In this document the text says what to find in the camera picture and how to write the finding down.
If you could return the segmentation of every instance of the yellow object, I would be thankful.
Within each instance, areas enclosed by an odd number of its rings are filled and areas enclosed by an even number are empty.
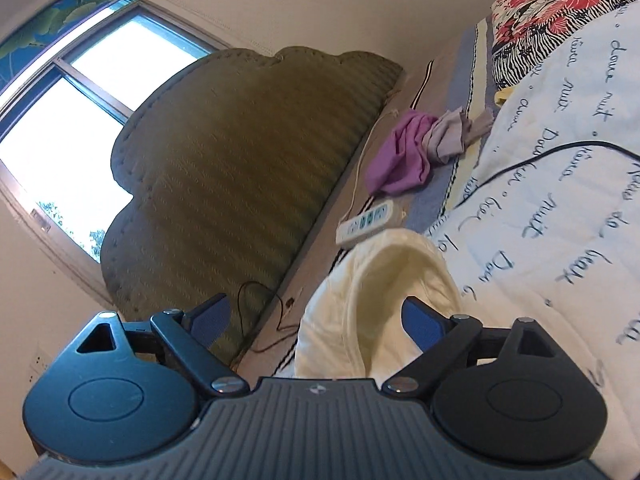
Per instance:
[[[495,93],[494,101],[498,106],[502,106],[511,94],[513,93],[513,89],[515,86],[507,86],[507,88],[503,88],[502,90],[498,90]]]

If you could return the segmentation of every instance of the yellow stripe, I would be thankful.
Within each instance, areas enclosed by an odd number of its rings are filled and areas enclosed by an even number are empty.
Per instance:
[[[468,116],[475,119],[485,108],[484,96],[486,94],[486,21],[482,20],[476,25],[476,49],[474,52],[474,70],[471,79],[471,97],[469,99]],[[445,211],[450,211],[462,196],[466,181],[478,162],[480,155],[480,141],[476,140],[466,149],[464,155],[458,159],[456,177],[451,186],[449,197],[445,205]]]

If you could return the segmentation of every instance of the sky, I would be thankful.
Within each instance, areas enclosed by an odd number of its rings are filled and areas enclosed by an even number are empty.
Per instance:
[[[135,110],[195,59],[140,23],[127,22],[72,65]],[[55,202],[64,227],[87,251],[89,233],[107,230],[131,199],[111,174],[111,149],[121,129],[63,79],[0,142],[0,160],[34,202]]]

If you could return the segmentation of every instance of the window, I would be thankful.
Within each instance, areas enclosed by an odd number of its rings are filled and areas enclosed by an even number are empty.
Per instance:
[[[105,231],[131,199],[111,174],[122,125],[163,82],[220,47],[140,0],[121,0],[0,94],[0,181],[63,253],[77,258],[80,247],[99,261]]]

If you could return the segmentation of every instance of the screw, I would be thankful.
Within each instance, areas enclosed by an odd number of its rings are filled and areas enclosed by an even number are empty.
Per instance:
[[[220,377],[211,383],[219,394],[236,394],[244,390],[246,383],[240,377]]]
[[[418,389],[418,381],[412,377],[393,377],[385,383],[385,388],[395,394],[407,394]]]

